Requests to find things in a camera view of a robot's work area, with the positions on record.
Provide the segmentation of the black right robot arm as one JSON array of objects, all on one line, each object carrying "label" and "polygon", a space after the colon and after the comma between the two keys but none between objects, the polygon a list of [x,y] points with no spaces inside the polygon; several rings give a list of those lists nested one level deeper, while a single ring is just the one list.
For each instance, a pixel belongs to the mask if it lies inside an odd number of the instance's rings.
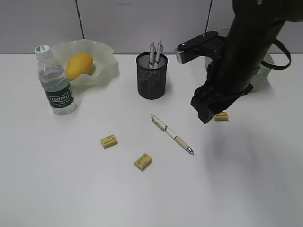
[{"label": "black right robot arm", "polygon": [[194,92],[191,105],[198,118],[207,124],[214,115],[226,110],[248,94],[252,78],[285,22],[301,22],[301,0],[234,0],[235,18],[222,48],[209,51],[205,46],[191,48],[213,59],[206,82]]}]

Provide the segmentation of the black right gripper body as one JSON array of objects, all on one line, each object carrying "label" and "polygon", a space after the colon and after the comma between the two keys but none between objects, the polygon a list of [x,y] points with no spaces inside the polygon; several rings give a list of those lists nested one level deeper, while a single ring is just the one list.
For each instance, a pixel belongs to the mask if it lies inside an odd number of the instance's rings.
[{"label": "black right gripper body", "polygon": [[191,100],[192,107],[198,112],[198,118],[207,124],[218,113],[228,109],[241,96],[247,95],[253,86],[250,83],[253,71],[240,71],[231,82],[226,85],[217,85],[211,78],[216,73],[214,64],[210,63],[207,68],[206,82],[194,91]]}]

